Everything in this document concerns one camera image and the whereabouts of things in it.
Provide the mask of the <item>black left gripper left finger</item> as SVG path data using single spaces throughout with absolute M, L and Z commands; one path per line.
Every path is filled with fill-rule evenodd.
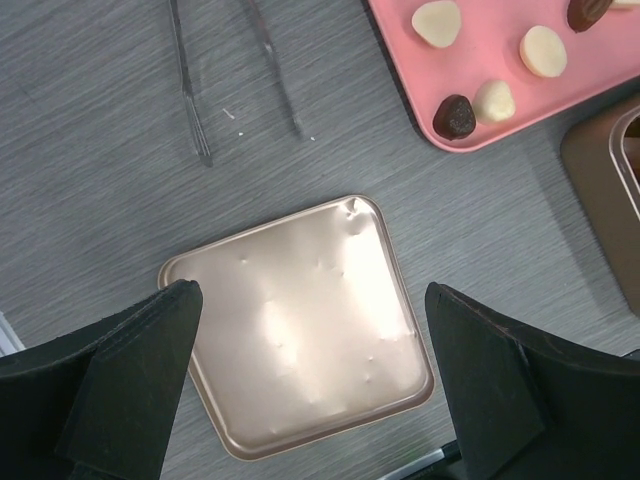
M 2 478 L 159 478 L 202 308 L 179 280 L 2 357 Z

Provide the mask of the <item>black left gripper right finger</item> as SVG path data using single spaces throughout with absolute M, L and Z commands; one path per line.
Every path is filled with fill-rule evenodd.
M 584 347 L 436 282 L 425 310 L 468 478 L 638 478 L 638 352 Z

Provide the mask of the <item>gold chocolate box with tray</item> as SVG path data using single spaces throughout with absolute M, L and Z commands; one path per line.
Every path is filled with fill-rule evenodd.
M 639 96 L 573 126 L 561 159 L 634 314 L 639 313 L 639 178 L 625 151 L 639 119 Z

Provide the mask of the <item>metal tongs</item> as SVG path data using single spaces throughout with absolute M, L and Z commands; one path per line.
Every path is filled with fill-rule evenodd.
M 306 135 L 304 127 L 296 111 L 294 102 L 288 92 L 285 77 L 279 61 L 279 55 L 271 38 L 266 20 L 256 1 L 246 1 L 246 4 L 249 8 L 252 27 L 264 51 L 264 55 L 267 63 L 269 64 L 274 80 L 276 81 L 276 85 L 279 89 L 284 108 L 288 113 L 291 126 L 298 138 L 305 139 Z M 213 165 L 212 153 L 195 104 L 193 84 L 182 36 L 182 25 L 179 16 L 178 2 L 176 0 L 170 0 L 168 2 L 168 6 L 171 19 L 172 37 L 176 50 L 180 91 L 185 106 L 194 148 L 203 165 L 211 167 Z

